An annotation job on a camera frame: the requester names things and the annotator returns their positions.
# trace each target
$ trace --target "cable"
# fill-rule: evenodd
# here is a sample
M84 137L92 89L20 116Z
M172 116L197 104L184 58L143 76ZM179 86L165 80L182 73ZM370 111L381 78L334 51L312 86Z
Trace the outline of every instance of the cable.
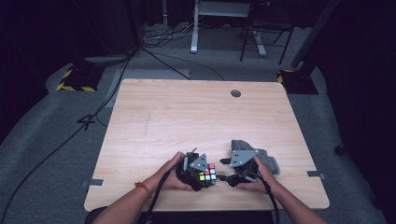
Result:
M12 192L11 196L9 197L8 201L7 201L7 205L3 210L3 215L0 219L0 224L4 224L4 221L6 219L6 214L8 211L9 206L11 205L12 200L14 199L15 195L17 194L18 190L21 188L21 186L23 185L23 183L32 175L32 173L37 170L49 157L51 157L53 154L55 154L55 152L57 152L59 149L61 149L64 145L66 145L66 143L68 143L76 134L79 133L79 131L81 131L104 107L105 105L110 101L110 99L113 97L113 95L116 92L116 89L119 87L120 85L120 81L122 80L123 77L123 73L125 72L125 68L128 65L129 61L131 61L132 57L134 55L131 54L128 61L126 63L123 64L123 69L122 69L122 73L120 74L120 79L117 82L116 87L114 88L113 92L102 102L102 104L99 106L99 108L96 110L96 112L93 114L93 116L89 117L89 119L82 124L74 133L72 133L66 140L64 140L59 146L57 146L54 150L51 151L51 153L49 155L47 155L41 162L39 162L24 178L23 180L20 182L20 184L14 189L14 191Z
M77 1L76 1L76 0L73 0L73 2L74 2L74 4L76 5L76 7L77 7L79 13L81 14L81 16L84 18L84 21L87 23L88 27L90 28L92 34L95 36L95 38L99 41L99 43L100 43L105 49L108 49L109 51L114 52L114 53L123 53L123 54L125 54L125 53L132 53L132 52L134 51L134 48L132 48L131 50L128 50L127 52L125 52L125 51L123 51L123 52L121 52L121 51L116 51L116 50L114 50L114 49L109 48L107 45L105 45L105 44L102 42L102 40L99 38L99 36L96 34L96 32L93 30L92 26L91 26L90 23L88 22L87 17L85 16L85 14L84 14L84 12L82 11L81 7L78 5Z
M166 29L165 32L163 32L162 35L149 36L149 37L147 37L147 38L145 38L145 37L142 36L143 39L145 40L144 43L143 43L143 46L146 47L146 48L163 47L163 46L165 46L166 44L168 44L169 42L171 42L172 40L179 40L179 39L181 39L181 38L184 38L184 37L187 36L187 35L192 35L192 33L187 33L187 34L185 34L185 35L183 35L183 33L184 33L186 30L188 30L188 29L191 30L193 25L194 25L194 22L192 22L191 24L189 24L189 25L188 25L187 27L185 27L184 29L182 28L182 31L179 32L177 35L174 35L174 33L175 33L175 28L174 28L174 31L173 31L171 34L168 34L168 35L165 35L166 31L168 30L168 29ZM146 40L151 40L151 39L158 39L157 44L149 44L149 43L146 43Z
M255 175L255 176L257 176L260 179L260 181L264 184L265 190L267 190L268 196L270 196L271 202L274 205L275 216L276 216L276 224L279 224L279 209L277 208L277 203L275 201L275 196L274 196L274 194L271 191L271 186L267 183L267 181L264 180L264 178L262 178L262 174L260 173L260 171L259 171L259 174Z
M87 63L92 64L93 66L98 66L98 67L108 67L111 65L116 65L119 63L124 63L128 60L129 55L125 55L122 58L117 58L117 59L112 59L112 60L106 60L106 61L96 61L95 58L85 58L85 61Z
M212 70L212 71L215 72L223 81L225 81L225 79L224 79L224 77L223 77L222 75L220 75L215 69L213 69L213 68L211 68L211 67L209 67L209 66L203 65L203 64L201 64L201 63L196 63L196 62L192 62L192 61L189 61L189 60L181 59L181 58L178 58L178 57L173 57L173 56L165 55L165 54L162 54L162 53L155 53L155 52L151 52L151 53L152 53L152 54L160 54L160 55L162 55L162 56L164 56L164 57L178 59L178 60L181 60L181 61L187 62L187 63L195 63L195 64L198 64L198 65L200 65L200 66L202 66L202 67L205 67L205 68L207 68L207 69Z
M155 190L155 195L154 195L154 198L153 198L153 200L151 202L151 205L149 206L149 209L147 211L146 217L143 217L143 219L139 222L139 224L147 223L148 220L151 220L151 212L154 209L154 205L157 202L158 197L160 196L161 188L163 187L163 183L165 182L166 178L168 178L168 176L171 174L172 170L175 169L175 167L181 161L184 161L184 159L186 157L191 156L192 152L191 153L187 153L186 155L184 155L177 163L175 163L168 171L166 171L165 174L163 174L163 177L161 177L160 182L158 183L158 186L157 186L157 188Z
M181 72L177 71L176 68L172 67L171 65L165 63L164 61L162 61L161 59L159 59L157 56L155 56L154 54L152 54L150 51L146 50L145 48L141 48L143 51L147 52L149 55L151 55L152 57L154 57L155 59L157 59L160 63L163 63L164 65L166 65L167 67L169 67L170 69L174 70L175 72L181 74L184 78L186 78L187 80L191 80L189 77L186 77L184 74L182 74Z
M105 125L104 123L102 123L102 121L99 120L98 114L96 114L95 117L96 117L96 120L97 120L100 124L102 124L102 126L104 126L104 127L107 128L107 125Z

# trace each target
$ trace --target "black cable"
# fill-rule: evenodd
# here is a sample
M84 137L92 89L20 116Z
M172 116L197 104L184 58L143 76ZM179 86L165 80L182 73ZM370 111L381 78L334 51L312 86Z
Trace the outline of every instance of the black cable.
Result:
M274 205L274 210L275 210L275 216L276 216L276 224L279 224L279 209L277 208L277 203L275 201L275 196L273 194L273 192L271 191L271 186L267 183L267 181L264 180L264 178L262 178L262 174L256 175L260 181L264 184L265 189L267 190L268 196L270 196L271 202Z
M123 58L108 60L108 61L104 61L104 62L95 62L95 61L87 61L87 60L86 61L93 66L108 67L108 66L119 64L119 63L125 63L126 61L128 61L128 59L129 59L129 55L125 55L125 57L123 57Z
M182 33L184 30L186 30L186 28L188 28L188 26L184 27L184 28L177 28L177 29L175 28L174 31L172 32L172 34L169 34L169 35L174 35L175 33ZM162 35L158 34L158 31L162 31L162 30L165 30L165 32L166 32L167 30L169 30L169 28L156 29L156 30L145 30L145 31L143 31L143 35L146 35L148 33L148 35L146 35L147 36L146 38L156 38L156 37L164 35L165 32L163 32Z
M95 38L99 41L99 43L100 43L105 49L108 49L109 51L114 52L114 53L122 53L122 54L131 53L131 52L134 51L134 49L128 50L127 52L125 52L125 51L123 51L123 52L121 52L121 51L116 51L116 50L114 50L114 49L109 48L107 45L105 45L105 44L103 43L103 41L99 38L99 36L96 34L96 32L93 30L92 26L91 26L90 23L88 22L87 17L85 16L85 14L84 14L84 12L82 11L81 7L78 5L77 1L76 1L76 0L73 0L73 2L74 2L74 4L76 5L76 7L77 7L79 13L81 14L81 16L84 18L84 21L87 23L88 27L90 28L92 34L95 36Z
M184 78L186 78L187 80L191 80L189 77L186 77L184 74L182 74L181 72L177 71L176 68L172 67L171 65L165 63L164 61L162 61L161 59L159 59L157 56L155 56L153 53L151 53L150 51L146 50L145 48L141 47L141 49L145 52L147 52L149 55L151 55L153 58L157 59L160 63L163 63L164 65L166 65L167 67L169 67L170 69L174 70L175 72L181 74Z
M223 81L225 81L225 79L224 79L224 77L223 77L222 75L220 75L215 69L213 69L213 68L211 68L211 67L209 67L209 66L203 65L203 64L201 64L201 63L196 63L196 62L192 62L192 61L189 61L189 60L181 59L181 58L178 58L178 57L169 56L169 55L162 54L162 53L155 53L155 52L151 52L151 53L152 53L152 54L159 54L159 55L162 55L162 56L168 57L168 58L178 59L178 60L181 60L181 61L187 62L187 63L195 63L195 64L198 64L198 65L200 65L200 66L202 66L202 67L205 67L205 68L207 68L207 69L212 70L212 71L215 72Z
M105 125L104 123L102 123L101 120L99 120L98 114L96 114L96 120L97 120L100 124L102 124L102 126L107 127L107 125Z
M23 185L23 183L32 175L32 173L37 170L49 157L51 157L53 154L55 154L55 152L57 152L59 149L61 149L64 145L66 145L66 143L68 143L76 134L79 133L79 131L81 131L88 123L90 123L90 121L105 107L105 105L110 101L110 99L113 97L113 95L116 92L116 89L119 87L120 85L120 81L122 80L123 77L123 73L125 71L126 66L128 65L129 61L131 61L133 57L133 54L130 55L128 61L124 64L124 67L122 69L122 73L120 74L120 79L116 85L116 87L114 88L113 92L102 102L102 104L99 106L99 108L96 110L96 112L93 114L93 116L89 117L88 120L82 124L74 133L72 133L65 141L63 141L59 146L57 146L54 150L51 151L51 153L49 155L47 155L41 162L39 162L24 178L23 180L20 182L20 184L14 189L14 191L12 192L11 196L9 197L6 207L3 210L3 215L2 218L0 219L0 224L4 224L4 221L6 219L6 214L8 211L9 206L11 205L12 200L14 199L15 195L17 194L18 190L21 188L21 186Z
M179 33L178 35L174 35L174 34L164 35L164 36L158 38L158 43L157 44L146 43L147 39L145 39L143 46L146 47L146 48L159 48L159 47L163 47L163 46L167 45L168 43L170 43L173 40L179 40L179 39L182 39L182 38L186 37L187 35L192 35L192 33L187 33L185 35L181 35L181 33Z
M147 213L146 213L146 216L143 217L143 218L141 219L141 221L139 222L139 224L146 224L148 220L151 220L151 213L152 213L152 210L154 209L154 205L155 205L155 203L157 202L158 197L160 196L160 192L161 192L161 188L163 187L163 183L165 183L166 178L168 178L168 176L171 174L172 170L174 170L175 167L176 167L181 161L184 161L184 159L185 159L186 157L189 157L190 155L192 155L192 154L187 153L187 154L186 154L185 156L183 156L177 163L175 163L168 171L166 171L165 174L163 174L163 176L161 177L160 182L158 183L158 186L157 186L157 188L156 188L156 190L155 190L154 198L153 198L153 200L152 200L152 202L151 202L151 205L149 206L149 209L148 209L148 211L147 211Z

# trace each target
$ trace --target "black and yellow floor marker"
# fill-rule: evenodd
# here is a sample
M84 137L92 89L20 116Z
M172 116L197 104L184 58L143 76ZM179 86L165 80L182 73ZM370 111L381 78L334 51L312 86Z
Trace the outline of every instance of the black and yellow floor marker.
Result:
M298 70L280 70L276 73L276 78L287 94L318 94L311 76L304 76Z
M69 67L61 82L56 88L57 91L97 91L97 86L102 77L104 67L93 67L82 70L74 66Z

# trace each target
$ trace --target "wooden table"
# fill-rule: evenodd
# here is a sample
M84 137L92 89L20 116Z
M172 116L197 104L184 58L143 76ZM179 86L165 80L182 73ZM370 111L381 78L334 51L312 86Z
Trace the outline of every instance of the wooden table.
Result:
M232 90L241 92L231 96ZM276 158L277 180L311 208L329 200L288 97L278 83L124 79L108 124L85 208L116 201L155 173L178 151L195 152L232 175L219 162L231 158L231 141L244 140ZM233 189L226 182L201 191L164 190L155 211L270 210L267 195Z

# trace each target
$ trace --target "white desk leg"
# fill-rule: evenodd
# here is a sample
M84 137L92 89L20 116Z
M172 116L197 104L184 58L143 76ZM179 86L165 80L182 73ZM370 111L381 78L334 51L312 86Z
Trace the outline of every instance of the white desk leg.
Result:
M262 44L261 32L253 31L253 37L257 44L257 49L259 50L260 56L266 56L267 52L265 51L264 45Z
M196 53L198 51L198 14L199 14L199 0L195 0L194 8L194 29L192 31L191 40L191 53Z

